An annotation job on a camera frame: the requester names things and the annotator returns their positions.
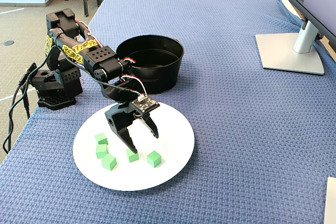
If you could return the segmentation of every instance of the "green foam cube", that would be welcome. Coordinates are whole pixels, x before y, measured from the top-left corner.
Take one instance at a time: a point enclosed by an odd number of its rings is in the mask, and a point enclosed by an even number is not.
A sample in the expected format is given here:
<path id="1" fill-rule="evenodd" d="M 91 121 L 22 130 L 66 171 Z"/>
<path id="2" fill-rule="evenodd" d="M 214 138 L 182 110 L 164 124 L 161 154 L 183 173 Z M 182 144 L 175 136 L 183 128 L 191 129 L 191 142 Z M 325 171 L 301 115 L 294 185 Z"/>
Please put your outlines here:
<path id="1" fill-rule="evenodd" d="M 101 164 L 105 169 L 112 170 L 117 164 L 117 159 L 116 157 L 113 157 L 110 154 L 106 154 L 103 160 L 101 161 Z"/>
<path id="2" fill-rule="evenodd" d="M 98 144 L 96 147 L 97 158 L 103 158 L 106 154 L 108 154 L 107 144 Z"/>
<path id="3" fill-rule="evenodd" d="M 139 159 L 139 154 L 133 153 L 130 149 L 126 149 L 126 155 L 128 157 L 129 162 L 133 162 Z"/>
<path id="4" fill-rule="evenodd" d="M 107 138 L 103 132 L 99 133 L 98 135 L 95 135 L 94 137 L 96 139 L 97 144 L 107 144 L 108 143 Z"/>
<path id="5" fill-rule="evenodd" d="M 157 167 L 161 163 L 161 155 L 156 151 L 148 154 L 147 156 L 147 163 L 149 163 L 154 168 Z"/>

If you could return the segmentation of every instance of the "yellow tape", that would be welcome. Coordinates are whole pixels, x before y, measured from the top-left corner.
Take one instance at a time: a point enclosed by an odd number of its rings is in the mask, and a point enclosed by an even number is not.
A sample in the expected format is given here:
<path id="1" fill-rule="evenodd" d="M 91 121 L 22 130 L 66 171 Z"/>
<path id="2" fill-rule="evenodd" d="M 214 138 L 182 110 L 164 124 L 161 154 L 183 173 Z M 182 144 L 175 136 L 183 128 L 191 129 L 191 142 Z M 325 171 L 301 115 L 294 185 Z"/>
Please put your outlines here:
<path id="1" fill-rule="evenodd" d="M 76 53 L 79 53 L 83 49 L 90 48 L 90 47 L 97 46 L 97 45 L 98 45 L 98 43 L 96 42 L 96 40 L 91 39 L 91 40 L 84 41 L 82 44 L 75 45 L 72 48 L 73 48 L 73 50 L 75 50 Z"/>
<path id="2" fill-rule="evenodd" d="M 76 62 L 83 64 L 83 57 L 75 53 L 70 47 L 63 45 L 62 49 L 69 58 L 74 59 Z"/>
<path id="3" fill-rule="evenodd" d="M 47 35 L 46 44 L 44 45 L 44 51 L 46 55 L 50 52 L 52 43 L 53 43 L 53 40 L 51 39 L 49 35 Z"/>

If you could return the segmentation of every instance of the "table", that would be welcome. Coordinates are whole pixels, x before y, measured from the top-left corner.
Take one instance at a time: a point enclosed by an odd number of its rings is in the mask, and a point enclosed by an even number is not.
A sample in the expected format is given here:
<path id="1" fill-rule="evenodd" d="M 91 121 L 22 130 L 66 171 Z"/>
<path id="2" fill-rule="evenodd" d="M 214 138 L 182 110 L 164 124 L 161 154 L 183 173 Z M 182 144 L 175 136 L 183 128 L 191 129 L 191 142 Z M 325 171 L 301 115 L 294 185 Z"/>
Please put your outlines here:
<path id="1" fill-rule="evenodd" d="M 37 108 L 0 166 L 0 222 L 323 223 L 336 176 L 336 64 L 317 42 L 325 76 L 265 70 L 255 39 L 300 25 L 280 0 L 104 0 L 90 23 L 104 45 L 159 34 L 184 46 L 177 85 L 154 98 L 190 121 L 194 153 L 149 190 L 87 180 L 73 139 L 111 101 L 83 74 L 78 103 Z"/>

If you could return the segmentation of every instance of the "black bucket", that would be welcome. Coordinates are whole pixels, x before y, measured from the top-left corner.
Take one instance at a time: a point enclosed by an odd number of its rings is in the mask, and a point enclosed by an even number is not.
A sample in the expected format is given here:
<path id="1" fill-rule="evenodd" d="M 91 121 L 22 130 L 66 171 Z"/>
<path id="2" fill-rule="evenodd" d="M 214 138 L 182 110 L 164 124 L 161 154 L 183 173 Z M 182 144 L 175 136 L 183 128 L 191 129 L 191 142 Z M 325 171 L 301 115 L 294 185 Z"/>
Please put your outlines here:
<path id="1" fill-rule="evenodd" d="M 159 94 L 175 86 L 184 49 L 175 39 L 143 35 L 125 40 L 117 48 L 119 59 L 136 61 L 129 70 L 144 84 L 148 94 Z"/>

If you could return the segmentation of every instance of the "monitor stand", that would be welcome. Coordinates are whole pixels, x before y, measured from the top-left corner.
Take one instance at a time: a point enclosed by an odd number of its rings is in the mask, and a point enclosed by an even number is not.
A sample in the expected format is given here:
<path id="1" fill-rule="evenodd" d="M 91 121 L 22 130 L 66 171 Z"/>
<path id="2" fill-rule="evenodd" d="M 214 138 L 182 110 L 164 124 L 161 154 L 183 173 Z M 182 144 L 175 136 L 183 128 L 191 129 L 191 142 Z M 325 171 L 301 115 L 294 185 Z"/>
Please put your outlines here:
<path id="1" fill-rule="evenodd" d="M 318 29 L 303 23 L 300 33 L 257 34 L 257 44 L 263 68 L 324 74 L 321 58 L 313 43 Z"/>

